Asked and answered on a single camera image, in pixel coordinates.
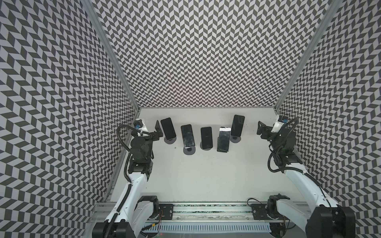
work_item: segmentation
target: phone screen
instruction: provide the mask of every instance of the phone screen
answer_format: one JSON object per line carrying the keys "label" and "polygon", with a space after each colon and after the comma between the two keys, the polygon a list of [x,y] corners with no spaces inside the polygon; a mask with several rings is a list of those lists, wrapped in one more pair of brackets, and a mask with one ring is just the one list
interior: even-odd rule
{"label": "phone screen", "polygon": [[217,151],[218,152],[228,152],[229,151],[230,132],[231,132],[231,128],[220,127],[218,142],[217,142]]}
{"label": "phone screen", "polygon": [[212,127],[201,128],[201,144],[203,149],[213,148]]}
{"label": "phone screen", "polygon": [[241,136],[244,121],[244,116],[234,115],[231,136]]}
{"label": "phone screen", "polygon": [[174,131],[172,120],[170,117],[165,118],[160,121],[162,123],[163,131],[165,134],[165,138],[167,140],[171,140],[176,137],[176,132]]}
{"label": "phone screen", "polygon": [[192,125],[181,126],[182,141],[184,142],[184,148],[195,147]]}

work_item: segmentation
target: chevron pattern wall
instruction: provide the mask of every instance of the chevron pattern wall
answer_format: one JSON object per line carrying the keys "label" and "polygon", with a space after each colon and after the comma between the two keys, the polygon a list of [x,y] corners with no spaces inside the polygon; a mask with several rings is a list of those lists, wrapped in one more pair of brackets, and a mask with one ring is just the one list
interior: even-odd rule
{"label": "chevron pattern wall", "polygon": [[274,106],[331,0],[93,0],[141,107]]}
{"label": "chevron pattern wall", "polygon": [[357,217],[357,237],[381,237],[381,4],[341,5],[281,112],[301,118],[309,171]]}
{"label": "chevron pattern wall", "polygon": [[136,112],[78,0],[0,9],[0,237],[79,237]]}

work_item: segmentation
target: white table surface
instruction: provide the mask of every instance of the white table surface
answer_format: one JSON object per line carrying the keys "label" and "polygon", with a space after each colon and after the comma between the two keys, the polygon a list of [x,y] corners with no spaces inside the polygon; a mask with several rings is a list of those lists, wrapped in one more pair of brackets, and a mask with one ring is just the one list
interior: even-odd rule
{"label": "white table surface", "polygon": [[[219,128],[231,127],[235,114],[245,116],[242,140],[229,145],[229,152],[216,151]],[[275,121],[272,108],[142,109],[149,131],[156,120],[171,117],[177,140],[168,145],[163,138],[154,141],[152,174],[142,195],[157,195],[159,201],[246,201],[253,197],[267,201],[270,195],[283,194],[292,201],[305,201],[294,184],[281,172],[267,169],[269,143],[256,134],[258,121],[268,126]],[[191,124],[196,142],[193,155],[183,153],[180,126]],[[200,148],[200,128],[211,126],[213,148]],[[111,201],[117,201],[126,184],[119,173]]]}

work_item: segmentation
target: circular base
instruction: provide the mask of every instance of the circular base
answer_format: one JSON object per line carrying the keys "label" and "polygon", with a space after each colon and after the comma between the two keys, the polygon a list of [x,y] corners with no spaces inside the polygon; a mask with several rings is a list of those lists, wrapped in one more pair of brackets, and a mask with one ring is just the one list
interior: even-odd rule
{"label": "circular base", "polygon": [[202,148],[202,142],[200,142],[200,148],[202,149],[202,150],[210,150],[211,148],[209,148],[209,149],[203,149]]}
{"label": "circular base", "polygon": [[176,137],[173,138],[173,139],[170,139],[170,140],[167,140],[167,139],[164,137],[164,142],[167,143],[168,145],[173,144],[175,141],[176,141]]}
{"label": "circular base", "polygon": [[233,143],[238,143],[241,141],[241,137],[240,136],[230,136],[230,141]]}
{"label": "circular base", "polygon": [[183,152],[186,155],[193,155],[196,152],[196,147],[183,148]]}

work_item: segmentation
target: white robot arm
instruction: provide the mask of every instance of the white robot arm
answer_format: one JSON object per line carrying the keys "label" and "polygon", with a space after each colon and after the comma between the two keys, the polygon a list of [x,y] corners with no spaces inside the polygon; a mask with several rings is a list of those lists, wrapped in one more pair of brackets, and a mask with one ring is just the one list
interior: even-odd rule
{"label": "white robot arm", "polygon": [[[273,127],[258,122],[257,134],[270,142],[272,150],[267,162],[271,172],[284,173],[306,199],[308,209],[296,205],[287,196],[273,195],[267,201],[267,214],[276,219],[285,216],[306,232],[308,238],[354,238],[355,214],[331,198],[311,176],[294,153],[298,119],[278,116]],[[274,158],[278,169],[270,167]]]}
{"label": "white robot arm", "polygon": [[[134,138],[131,141],[131,148],[128,148],[121,139],[120,129],[122,127],[132,130],[131,134]],[[152,142],[163,137],[158,121],[155,129],[155,132],[149,133],[141,119],[134,122],[134,128],[128,125],[118,127],[117,136],[119,142],[129,152],[124,167],[126,185],[122,196],[105,221],[94,226],[93,238],[134,238],[139,235],[148,219],[158,217],[159,203],[157,197],[140,195],[146,187],[152,171],[152,159],[154,158]]]}

